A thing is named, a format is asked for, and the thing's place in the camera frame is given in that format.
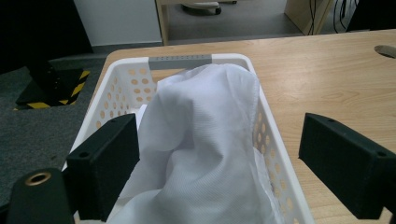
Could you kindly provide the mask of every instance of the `gray carpet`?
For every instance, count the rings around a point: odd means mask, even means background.
[[[105,58],[61,60],[56,69],[91,71],[75,105],[14,111],[14,102],[31,80],[26,68],[0,75],[0,205],[14,182],[37,169],[62,169],[84,120]]]

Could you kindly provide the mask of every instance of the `laundry basket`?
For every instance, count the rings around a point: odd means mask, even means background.
[[[208,63],[233,63],[255,73],[250,59],[240,54],[212,54],[121,59],[108,67],[92,100],[72,150],[117,116],[137,113],[156,91],[151,71],[194,68]],[[314,223],[287,150],[265,95],[260,100],[253,133],[254,147],[264,156],[273,191],[286,223]]]

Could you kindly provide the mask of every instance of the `white cabinet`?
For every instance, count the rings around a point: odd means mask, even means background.
[[[154,0],[75,0],[93,47],[162,43]]]

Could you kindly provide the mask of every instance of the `black cable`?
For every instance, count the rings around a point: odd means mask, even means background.
[[[334,5],[334,12],[332,14],[332,28],[334,28],[334,31],[338,34],[337,28],[335,28],[335,10],[337,9],[337,4],[338,0],[335,0],[335,5]]]
[[[312,4],[311,4],[311,0],[308,0],[309,1],[309,11],[311,12],[311,27],[309,28],[309,31],[308,31],[308,35],[309,35],[309,33],[311,33],[311,30],[312,30],[312,28],[314,27],[314,14],[313,14],[313,11],[312,11]]]
[[[341,25],[343,26],[343,28],[346,30],[347,28],[345,27],[345,25],[343,24],[343,17],[342,17],[342,15],[343,15],[343,12],[344,12],[344,6],[345,6],[345,4],[347,3],[347,1],[346,0],[343,0],[343,3],[341,4],[341,9],[340,9],[340,22],[341,22]]]
[[[317,14],[317,0],[314,0],[314,10],[312,10],[312,0],[309,0],[309,11],[311,12],[311,27],[309,28],[308,35],[311,33],[311,35],[314,34],[315,30],[315,17]]]

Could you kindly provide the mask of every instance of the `white fabric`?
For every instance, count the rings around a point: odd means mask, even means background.
[[[121,195],[133,198],[109,223],[276,223],[252,145],[259,87],[232,64],[159,82],[138,132],[140,162]]]

